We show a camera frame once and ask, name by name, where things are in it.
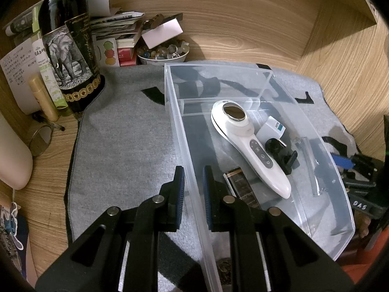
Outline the black gold lighter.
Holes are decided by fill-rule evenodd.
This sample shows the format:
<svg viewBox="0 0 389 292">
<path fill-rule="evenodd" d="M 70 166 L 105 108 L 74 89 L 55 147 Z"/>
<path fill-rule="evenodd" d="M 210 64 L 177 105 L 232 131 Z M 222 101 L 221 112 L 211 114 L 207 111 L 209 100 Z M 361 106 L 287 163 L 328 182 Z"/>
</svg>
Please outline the black gold lighter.
<svg viewBox="0 0 389 292">
<path fill-rule="evenodd" d="M 251 208 L 260 209 L 260 203 L 240 167 L 225 172 L 223 178 L 233 196 L 244 201 Z"/>
</svg>

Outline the black camera mount clip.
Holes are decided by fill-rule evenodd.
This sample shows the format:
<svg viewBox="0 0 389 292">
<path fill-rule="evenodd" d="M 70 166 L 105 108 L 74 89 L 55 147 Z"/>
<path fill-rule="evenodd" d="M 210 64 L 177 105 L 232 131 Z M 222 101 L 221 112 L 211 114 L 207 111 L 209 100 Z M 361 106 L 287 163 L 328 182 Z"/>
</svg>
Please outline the black camera mount clip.
<svg viewBox="0 0 389 292">
<path fill-rule="evenodd" d="M 291 175 L 298 157 L 296 150 L 291 150 L 285 143 L 276 138 L 267 140 L 265 150 L 273 157 L 286 175 Z"/>
</svg>

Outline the small white box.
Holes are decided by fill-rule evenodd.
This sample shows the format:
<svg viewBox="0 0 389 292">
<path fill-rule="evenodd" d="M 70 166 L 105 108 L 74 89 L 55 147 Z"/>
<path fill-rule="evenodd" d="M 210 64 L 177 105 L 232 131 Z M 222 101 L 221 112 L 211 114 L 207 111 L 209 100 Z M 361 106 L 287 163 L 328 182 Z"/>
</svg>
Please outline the small white box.
<svg viewBox="0 0 389 292">
<path fill-rule="evenodd" d="M 274 117 L 269 116 L 266 122 L 259 128 L 256 137 L 264 145 L 270 139 L 281 139 L 284 133 L 285 126 Z"/>
</svg>

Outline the white handheld massager device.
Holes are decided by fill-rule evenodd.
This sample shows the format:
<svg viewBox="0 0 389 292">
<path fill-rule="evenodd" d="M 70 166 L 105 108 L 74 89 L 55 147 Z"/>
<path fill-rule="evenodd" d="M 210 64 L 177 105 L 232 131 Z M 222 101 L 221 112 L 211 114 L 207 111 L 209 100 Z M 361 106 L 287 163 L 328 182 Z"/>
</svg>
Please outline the white handheld massager device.
<svg viewBox="0 0 389 292">
<path fill-rule="evenodd" d="M 244 157 L 270 189 L 284 199 L 291 196 L 289 179 L 276 160 L 265 151 L 255 135 L 253 122 L 237 102 L 215 102 L 211 109 L 211 121 L 218 133 Z"/>
</svg>

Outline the clear plastic storage bin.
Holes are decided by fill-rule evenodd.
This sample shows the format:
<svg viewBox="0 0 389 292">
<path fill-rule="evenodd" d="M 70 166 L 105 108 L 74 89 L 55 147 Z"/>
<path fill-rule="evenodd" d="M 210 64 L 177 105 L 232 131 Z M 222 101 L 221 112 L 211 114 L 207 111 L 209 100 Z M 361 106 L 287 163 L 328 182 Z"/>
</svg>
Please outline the clear plastic storage bin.
<svg viewBox="0 0 389 292">
<path fill-rule="evenodd" d="M 211 291 L 221 291 L 217 261 L 230 255 L 227 233 L 212 233 L 206 222 L 203 169 L 217 181 L 243 170 L 260 205 L 279 207 L 331 258 L 337 259 L 355 232 L 354 218 L 340 173 L 332 159 L 333 138 L 357 149 L 354 138 L 329 108 L 320 85 L 287 70 L 262 65 L 194 61 L 165 68 L 166 108 L 177 153 L 185 169 L 189 214 L 196 221 L 200 264 Z M 283 199 L 265 185 L 243 156 L 214 128 L 215 102 L 237 102 L 260 129 L 273 117 L 285 127 L 282 140 L 298 153 L 288 177 L 292 193 Z"/>
</svg>

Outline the grey patterned mat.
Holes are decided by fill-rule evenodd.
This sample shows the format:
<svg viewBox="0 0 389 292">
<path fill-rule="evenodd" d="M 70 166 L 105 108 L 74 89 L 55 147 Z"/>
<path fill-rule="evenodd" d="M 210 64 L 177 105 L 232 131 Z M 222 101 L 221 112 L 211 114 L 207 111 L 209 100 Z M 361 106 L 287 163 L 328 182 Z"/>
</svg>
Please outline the grey patterned mat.
<svg viewBox="0 0 389 292">
<path fill-rule="evenodd" d="M 156 195 L 183 166 L 166 108 L 165 67 L 102 73 L 106 85 L 80 121 L 69 169 L 67 231 L 73 240 L 109 207 L 134 208 Z M 160 291 L 211 291 L 188 195 L 185 181 L 181 226 L 159 237 Z"/>
</svg>

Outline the round glasses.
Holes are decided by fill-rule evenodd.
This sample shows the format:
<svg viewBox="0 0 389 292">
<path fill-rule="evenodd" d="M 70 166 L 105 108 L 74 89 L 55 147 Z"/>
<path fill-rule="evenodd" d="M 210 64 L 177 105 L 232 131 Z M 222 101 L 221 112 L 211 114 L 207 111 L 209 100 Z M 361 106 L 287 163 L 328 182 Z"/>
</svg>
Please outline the round glasses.
<svg viewBox="0 0 389 292">
<path fill-rule="evenodd" d="M 40 124 L 40 127 L 33 133 L 28 147 L 31 151 L 32 157 L 38 157 L 48 149 L 52 141 L 53 132 L 55 130 L 63 132 L 65 131 L 65 127 L 46 119 L 40 114 L 35 113 L 32 115 L 32 118 L 35 122 Z"/>
</svg>

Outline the bowl of stones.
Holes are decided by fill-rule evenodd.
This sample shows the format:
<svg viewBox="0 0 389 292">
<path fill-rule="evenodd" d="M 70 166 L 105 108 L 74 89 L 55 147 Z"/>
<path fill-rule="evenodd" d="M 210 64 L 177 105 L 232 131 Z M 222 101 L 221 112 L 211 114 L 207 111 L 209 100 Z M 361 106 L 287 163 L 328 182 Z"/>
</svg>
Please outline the bowl of stones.
<svg viewBox="0 0 389 292">
<path fill-rule="evenodd" d="M 153 48 L 144 44 L 136 50 L 136 55 L 143 65 L 164 65 L 184 62 L 189 51 L 190 44 L 187 41 L 171 38 Z"/>
</svg>

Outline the red small box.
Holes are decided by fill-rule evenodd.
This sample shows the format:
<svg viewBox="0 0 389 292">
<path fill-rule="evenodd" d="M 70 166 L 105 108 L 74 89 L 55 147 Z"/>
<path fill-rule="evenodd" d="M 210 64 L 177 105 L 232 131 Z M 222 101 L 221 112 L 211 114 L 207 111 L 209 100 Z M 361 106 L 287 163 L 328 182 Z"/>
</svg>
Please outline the red small box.
<svg viewBox="0 0 389 292">
<path fill-rule="evenodd" d="M 118 48 L 117 52 L 121 67 L 136 66 L 136 51 L 133 47 Z"/>
</svg>

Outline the fruit picture card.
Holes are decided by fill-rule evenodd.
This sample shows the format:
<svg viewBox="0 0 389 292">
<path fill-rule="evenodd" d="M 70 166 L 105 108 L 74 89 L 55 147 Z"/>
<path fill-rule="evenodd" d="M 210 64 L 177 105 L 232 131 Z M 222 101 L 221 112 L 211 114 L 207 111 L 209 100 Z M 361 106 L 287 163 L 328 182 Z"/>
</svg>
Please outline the fruit picture card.
<svg viewBox="0 0 389 292">
<path fill-rule="evenodd" d="M 99 68 L 120 67 L 115 38 L 94 41 Z"/>
</svg>

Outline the white paper card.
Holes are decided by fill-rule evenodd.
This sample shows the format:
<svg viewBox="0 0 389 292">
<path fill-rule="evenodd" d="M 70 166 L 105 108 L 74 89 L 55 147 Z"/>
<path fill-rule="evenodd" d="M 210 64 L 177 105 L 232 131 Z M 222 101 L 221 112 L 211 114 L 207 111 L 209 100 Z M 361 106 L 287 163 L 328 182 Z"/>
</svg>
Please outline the white paper card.
<svg viewBox="0 0 389 292">
<path fill-rule="evenodd" d="M 179 21 L 174 18 L 154 29 L 142 33 L 142 38 L 147 47 L 151 49 L 182 33 L 183 29 L 181 28 Z"/>
</svg>

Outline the cream rounded object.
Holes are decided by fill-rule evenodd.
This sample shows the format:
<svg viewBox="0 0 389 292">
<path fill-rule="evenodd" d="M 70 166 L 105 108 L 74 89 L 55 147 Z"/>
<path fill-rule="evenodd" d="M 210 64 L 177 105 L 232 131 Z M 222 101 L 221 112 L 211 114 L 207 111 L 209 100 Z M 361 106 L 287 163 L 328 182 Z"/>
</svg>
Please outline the cream rounded object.
<svg viewBox="0 0 389 292">
<path fill-rule="evenodd" d="M 2 182 L 15 190 L 26 187 L 32 174 L 33 157 L 3 115 L 0 125 L 0 166 Z"/>
</svg>

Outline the sticker sheet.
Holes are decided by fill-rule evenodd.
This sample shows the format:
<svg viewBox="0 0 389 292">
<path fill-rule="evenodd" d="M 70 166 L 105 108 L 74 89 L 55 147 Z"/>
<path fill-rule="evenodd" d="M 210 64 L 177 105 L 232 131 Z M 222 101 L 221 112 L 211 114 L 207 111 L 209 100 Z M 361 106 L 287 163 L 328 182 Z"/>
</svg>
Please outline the sticker sheet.
<svg viewBox="0 0 389 292">
<path fill-rule="evenodd" d="M 17 203 L 12 202 L 9 208 L 1 206 L 1 244 L 13 266 L 26 279 L 26 250 L 24 248 L 26 243 L 23 243 L 17 237 L 17 216 Z"/>
</svg>

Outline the beige lip balm tube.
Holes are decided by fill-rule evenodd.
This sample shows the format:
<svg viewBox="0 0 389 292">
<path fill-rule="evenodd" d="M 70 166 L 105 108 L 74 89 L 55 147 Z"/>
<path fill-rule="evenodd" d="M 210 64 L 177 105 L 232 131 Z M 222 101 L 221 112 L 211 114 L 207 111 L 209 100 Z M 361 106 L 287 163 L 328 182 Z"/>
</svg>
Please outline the beige lip balm tube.
<svg viewBox="0 0 389 292">
<path fill-rule="evenodd" d="M 40 104 L 40 107 L 42 108 L 45 116 L 50 121 L 56 122 L 59 119 L 59 113 L 49 95 L 49 92 L 45 87 L 44 81 L 42 80 L 40 74 L 33 74 L 28 80 L 28 85 L 35 99 Z"/>
</svg>

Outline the stack of papers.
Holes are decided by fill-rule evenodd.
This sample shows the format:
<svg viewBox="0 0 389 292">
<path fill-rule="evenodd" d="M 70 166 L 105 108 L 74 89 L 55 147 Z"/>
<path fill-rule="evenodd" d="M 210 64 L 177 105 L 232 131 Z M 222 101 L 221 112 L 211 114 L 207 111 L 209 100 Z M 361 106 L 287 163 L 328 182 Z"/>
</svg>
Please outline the stack of papers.
<svg viewBox="0 0 389 292">
<path fill-rule="evenodd" d="M 123 11 L 120 7 L 112 7 L 110 0 L 86 0 L 86 2 L 95 46 L 98 42 L 106 40 L 139 38 L 145 15 L 143 12 Z"/>
</svg>

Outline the green white tube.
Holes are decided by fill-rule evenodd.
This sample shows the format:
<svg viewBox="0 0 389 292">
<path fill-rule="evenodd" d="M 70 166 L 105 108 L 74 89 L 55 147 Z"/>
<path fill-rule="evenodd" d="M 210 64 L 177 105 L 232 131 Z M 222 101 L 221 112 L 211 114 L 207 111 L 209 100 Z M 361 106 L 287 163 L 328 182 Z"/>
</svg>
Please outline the green white tube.
<svg viewBox="0 0 389 292">
<path fill-rule="evenodd" d="M 52 64 L 47 55 L 46 48 L 42 39 L 42 31 L 38 21 L 38 15 L 40 6 L 35 6 L 32 9 L 32 50 L 35 55 L 35 60 L 38 64 L 40 74 L 44 81 L 45 87 L 54 103 L 54 106 L 58 110 L 65 110 L 68 105 L 63 97 L 61 90 L 59 89 Z"/>
</svg>

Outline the handwritten white note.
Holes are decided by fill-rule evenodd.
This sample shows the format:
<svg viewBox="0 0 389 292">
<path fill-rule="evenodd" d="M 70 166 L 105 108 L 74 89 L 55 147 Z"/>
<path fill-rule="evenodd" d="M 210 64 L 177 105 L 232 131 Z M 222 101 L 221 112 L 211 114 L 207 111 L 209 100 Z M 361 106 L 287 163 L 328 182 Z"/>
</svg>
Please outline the handwritten white note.
<svg viewBox="0 0 389 292">
<path fill-rule="evenodd" d="M 39 72 L 31 39 L 8 52 L 1 59 L 1 68 L 21 111 L 26 115 L 39 111 L 40 105 L 28 85 L 29 78 Z"/>
</svg>

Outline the dark elephant label bottle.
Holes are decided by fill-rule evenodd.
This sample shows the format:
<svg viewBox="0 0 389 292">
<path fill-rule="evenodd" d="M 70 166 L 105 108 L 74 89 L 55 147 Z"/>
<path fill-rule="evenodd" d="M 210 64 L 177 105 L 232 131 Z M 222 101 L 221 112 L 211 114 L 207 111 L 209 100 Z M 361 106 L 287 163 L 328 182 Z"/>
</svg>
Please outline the dark elephant label bottle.
<svg viewBox="0 0 389 292">
<path fill-rule="evenodd" d="M 44 0 L 38 22 L 58 86 L 80 117 L 105 84 L 94 53 L 87 0 Z"/>
</svg>

